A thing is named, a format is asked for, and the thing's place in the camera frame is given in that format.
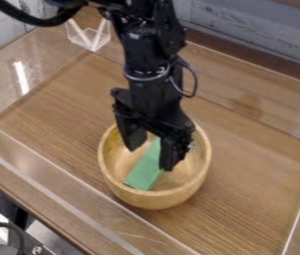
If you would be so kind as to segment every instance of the wooden bowl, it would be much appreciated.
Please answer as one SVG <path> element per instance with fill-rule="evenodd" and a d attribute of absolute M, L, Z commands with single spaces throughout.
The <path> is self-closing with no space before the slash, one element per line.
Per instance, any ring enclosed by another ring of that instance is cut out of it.
<path fill-rule="evenodd" d="M 153 191 L 143 191 L 124 185 L 124 180 L 151 146 L 155 136 L 131 152 L 124 145 L 123 137 L 113 125 L 100 144 L 100 165 L 115 195 L 128 204 L 152 210 L 167 209 L 184 203 L 200 189 L 206 180 L 211 163 L 211 144 L 200 127 L 194 133 L 196 147 L 185 160 L 160 178 Z"/>

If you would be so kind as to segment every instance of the wooden table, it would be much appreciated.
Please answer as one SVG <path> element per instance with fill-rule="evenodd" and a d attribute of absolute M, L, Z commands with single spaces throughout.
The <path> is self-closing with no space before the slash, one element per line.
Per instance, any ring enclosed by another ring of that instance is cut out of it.
<path fill-rule="evenodd" d="M 250 91 L 240 82 L 254 82 L 260 93 L 274 95 L 275 91 L 260 87 L 264 82 L 294 93 L 290 82 L 298 81 L 210 49 L 191 46 L 184 53 L 200 69 L 208 68 L 199 96 L 184 100 L 184 109 L 211 138 L 211 173 L 181 206 L 164 211 L 128 208 L 200 254 L 280 254 L 300 207 L 300 139 L 262 119 L 270 108 L 262 102 L 268 97 L 239 94 L 234 100 L 231 108 L 242 108 L 254 119 L 207 98 L 208 88 L 222 94 L 216 90 L 227 83 L 236 82 Z M 115 86 L 127 86 L 123 65 L 85 53 L 0 115 L 0 129 L 69 173 L 44 167 L 32 157 L 14 156 L 28 178 L 6 171 L 0 163 L 0 189 L 88 254 L 128 254 L 85 221 L 85 215 L 95 216 L 104 206 L 92 198 L 88 185 L 123 204 L 107 186 L 97 159 L 101 137 L 115 122 L 109 96 Z M 17 147 L 4 147 L 5 153 L 18 154 Z M 36 181 L 58 193 L 33 185 Z M 155 245 L 144 252 L 167 254 Z"/>

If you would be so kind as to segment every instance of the green sponge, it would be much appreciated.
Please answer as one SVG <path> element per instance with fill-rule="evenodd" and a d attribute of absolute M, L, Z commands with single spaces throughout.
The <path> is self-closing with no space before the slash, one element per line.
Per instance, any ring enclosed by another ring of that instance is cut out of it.
<path fill-rule="evenodd" d="M 131 171 L 124 184 L 129 187 L 151 191 L 164 171 L 159 169 L 160 138 L 157 138 L 147 150 L 137 165 Z"/>

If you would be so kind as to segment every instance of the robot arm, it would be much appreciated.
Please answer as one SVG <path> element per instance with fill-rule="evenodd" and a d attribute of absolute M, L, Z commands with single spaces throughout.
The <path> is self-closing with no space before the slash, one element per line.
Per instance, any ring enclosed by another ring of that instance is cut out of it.
<path fill-rule="evenodd" d="M 89 3 L 87 0 L 48 0 L 61 7 L 58 17 L 42 21 L 0 0 L 0 11 L 33 25 L 64 23 Z M 103 16 L 113 22 L 125 49 L 125 77 L 129 88 L 112 90 L 115 113 L 125 145 L 135 151 L 148 140 L 148 131 L 161 138 L 160 168 L 172 170 L 184 160 L 192 144 L 195 124 L 180 107 L 183 69 L 189 64 L 179 56 L 185 46 L 185 30 L 172 0 L 95 0 Z"/>

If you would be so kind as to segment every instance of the bowl rim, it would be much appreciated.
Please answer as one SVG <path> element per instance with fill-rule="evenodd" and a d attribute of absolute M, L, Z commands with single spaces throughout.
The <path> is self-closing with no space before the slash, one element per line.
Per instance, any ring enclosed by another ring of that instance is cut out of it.
<path fill-rule="evenodd" d="M 128 187 L 127 185 L 124 185 L 123 182 L 120 182 L 115 176 L 111 174 L 111 171 L 108 169 L 107 163 L 105 163 L 105 156 L 104 156 L 104 148 L 105 148 L 105 143 L 108 140 L 108 137 L 111 135 L 111 133 L 113 132 L 113 130 L 117 128 L 117 124 L 113 124 L 109 129 L 107 130 L 104 137 L 101 139 L 100 142 L 100 147 L 99 147 L 99 161 L 100 161 L 100 166 L 101 166 L 101 170 L 104 172 L 105 177 L 108 178 L 108 180 L 124 191 L 136 194 L 136 195 L 141 195 L 141 196 L 148 196 L 148 197 L 163 197 L 167 195 L 172 195 L 172 194 L 177 194 L 183 191 L 187 191 L 188 188 L 191 186 L 195 186 L 195 184 L 203 179 L 203 177 L 208 174 L 208 170 L 210 170 L 210 166 L 211 166 L 211 156 L 212 156 L 212 148 L 211 148 L 211 142 L 210 142 L 210 138 L 208 135 L 206 134 L 203 128 L 200 127 L 200 125 L 196 125 L 196 131 L 200 133 L 202 137 L 203 137 L 203 141 L 206 144 L 206 148 L 207 148 L 207 156 L 206 156 L 206 162 L 203 164 L 202 167 L 202 171 L 198 175 L 198 178 L 195 178 L 194 180 L 191 180 L 188 183 L 185 183 L 183 186 L 176 187 L 173 189 L 168 189 L 168 190 L 161 190 L 161 191 L 145 191 L 145 190 L 140 190 L 140 189 L 135 189 Z"/>

